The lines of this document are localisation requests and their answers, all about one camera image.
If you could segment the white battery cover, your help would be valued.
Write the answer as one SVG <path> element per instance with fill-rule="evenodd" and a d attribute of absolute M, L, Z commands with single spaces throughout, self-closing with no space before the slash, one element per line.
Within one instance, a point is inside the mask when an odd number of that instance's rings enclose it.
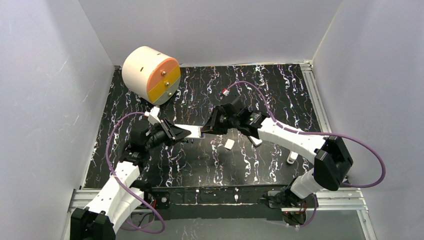
<path fill-rule="evenodd" d="M 232 139 L 227 139 L 225 144 L 224 144 L 224 148 L 227 150 L 232 150 L 233 146 L 235 144 L 235 141 Z"/>

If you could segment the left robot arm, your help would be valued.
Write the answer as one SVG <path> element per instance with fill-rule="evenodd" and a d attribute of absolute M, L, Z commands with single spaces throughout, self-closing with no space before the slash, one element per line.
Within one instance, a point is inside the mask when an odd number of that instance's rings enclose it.
<path fill-rule="evenodd" d="M 114 240 L 124 222 L 135 230 L 160 234 L 165 230 L 165 220 L 150 203 L 145 200 L 149 186 L 138 178 L 144 169 L 144 162 L 150 157 L 150 151 L 173 146 L 192 132 L 162 119 L 151 127 L 131 135 L 120 159 L 113 165 L 109 159 L 110 177 L 103 188 L 83 208 L 77 207 L 71 214 L 69 238 L 71 240 Z M 149 230 L 130 221 L 133 211 L 144 205 L 160 220 L 160 230 Z"/>

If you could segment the long white remote control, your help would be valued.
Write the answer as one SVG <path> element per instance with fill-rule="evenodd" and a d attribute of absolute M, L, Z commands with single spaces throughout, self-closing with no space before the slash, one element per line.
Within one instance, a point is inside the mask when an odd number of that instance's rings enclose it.
<path fill-rule="evenodd" d="M 255 147 L 259 147 L 262 144 L 262 140 L 255 138 L 253 136 L 248 136 L 248 139 L 250 140 L 250 142 L 255 146 Z"/>

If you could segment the white remote with buttons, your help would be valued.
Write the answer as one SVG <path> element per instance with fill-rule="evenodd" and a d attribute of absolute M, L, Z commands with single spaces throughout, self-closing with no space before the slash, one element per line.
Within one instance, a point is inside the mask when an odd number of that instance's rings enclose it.
<path fill-rule="evenodd" d="M 199 125 L 186 125 L 186 124 L 176 124 L 175 126 L 190 131 L 187 139 L 204 139 L 205 135 L 201 132 L 202 126 Z"/>

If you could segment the round three-colour drawer box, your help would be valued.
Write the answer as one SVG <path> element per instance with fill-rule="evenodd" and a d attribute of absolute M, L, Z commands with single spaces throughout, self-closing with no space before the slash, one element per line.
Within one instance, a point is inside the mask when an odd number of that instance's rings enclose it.
<path fill-rule="evenodd" d="M 128 55 L 121 74 L 130 91 L 155 106 L 166 103 L 181 81 L 177 60 L 148 46 L 141 46 Z"/>

